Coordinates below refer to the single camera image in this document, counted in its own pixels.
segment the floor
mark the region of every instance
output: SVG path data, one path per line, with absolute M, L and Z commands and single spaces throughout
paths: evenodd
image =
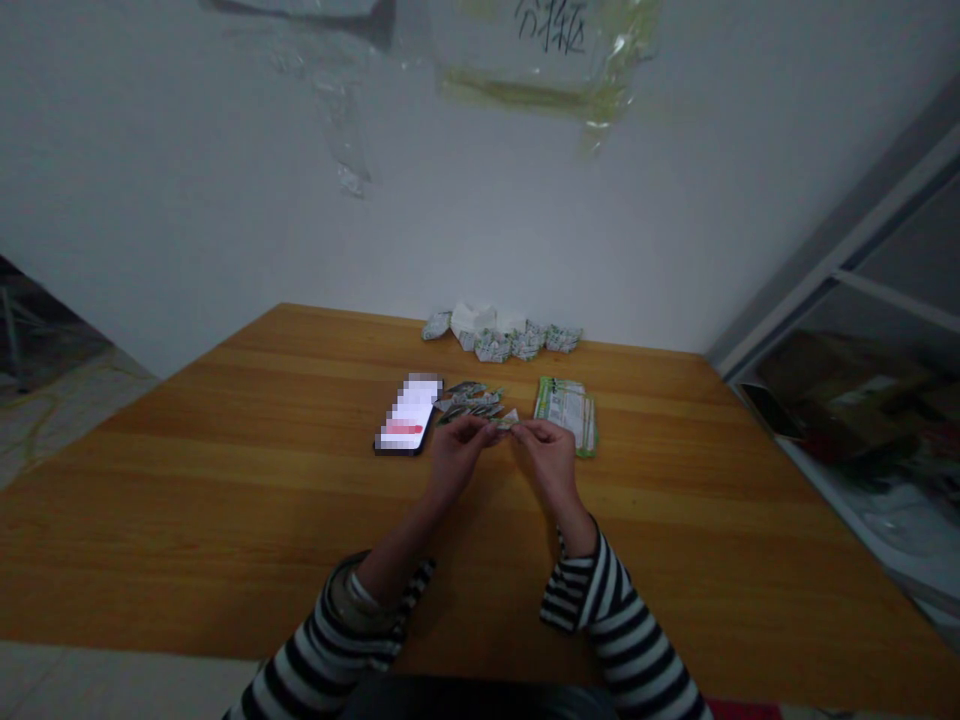
M 111 349 L 48 387 L 0 406 L 0 489 L 157 382 Z M 255 662 L 239 660 L 0 642 L 0 720 L 219 717 L 256 669 Z M 896 717 L 791 706 L 781 706 L 781 713 L 784 720 Z

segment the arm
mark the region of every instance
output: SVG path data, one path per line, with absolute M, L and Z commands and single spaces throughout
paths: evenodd
M 389 669 L 433 574 L 420 551 L 470 482 L 480 452 L 499 439 L 475 416 L 435 431 L 423 497 L 373 550 L 334 568 L 313 611 L 225 718 L 336 717 L 367 670 Z
M 587 630 L 621 717 L 712 718 L 696 683 L 633 588 L 630 573 L 580 501 L 573 435 L 545 420 L 514 426 L 513 434 L 533 459 L 560 538 L 560 562 L 547 583 L 541 620 L 571 635 Z

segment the cardboard box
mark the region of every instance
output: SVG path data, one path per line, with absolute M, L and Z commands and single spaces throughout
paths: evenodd
M 960 423 L 960 383 L 926 392 L 920 396 L 920 400 L 944 420 Z
M 849 460 L 916 435 L 929 424 L 912 410 L 887 414 L 874 408 L 828 407 L 813 400 L 801 402 L 795 413 L 818 439 L 825 462 Z
M 881 343 L 802 330 L 764 358 L 757 374 L 787 407 L 814 403 L 830 414 L 886 408 L 935 377 Z

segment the striped shirt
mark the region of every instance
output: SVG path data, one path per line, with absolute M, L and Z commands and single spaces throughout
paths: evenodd
M 568 634 L 587 630 L 621 717 L 711 720 L 697 686 L 603 533 L 597 530 L 597 549 L 588 558 L 567 557 L 559 530 L 557 535 L 560 561 L 547 583 L 540 618 Z M 364 557 L 366 553 L 346 558 L 334 569 L 313 612 L 260 669 L 224 720 L 333 718 L 363 675 L 390 668 L 434 563 L 421 563 L 398 609 L 384 623 L 383 614 L 364 615 L 369 610 L 366 593 L 354 585 L 352 571 Z
M 712 718 L 600 529 L 596 550 L 587 558 L 567 557 L 559 528 L 557 535 L 560 561 L 547 581 L 540 619 L 571 635 L 587 630 L 617 713 L 655 720 Z

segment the smartphone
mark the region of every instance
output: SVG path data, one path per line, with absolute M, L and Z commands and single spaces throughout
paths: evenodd
M 397 401 L 387 411 L 373 439 L 377 455 L 419 455 L 433 419 L 433 403 L 443 394 L 443 380 L 429 373 L 410 373 Z
M 789 438 L 790 440 L 804 440 L 807 434 L 800 424 L 793 419 L 786 408 L 780 404 L 773 393 L 762 385 L 740 383 L 737 385 L 743 397 L 746 398 L 754 414 L 774 435 Z

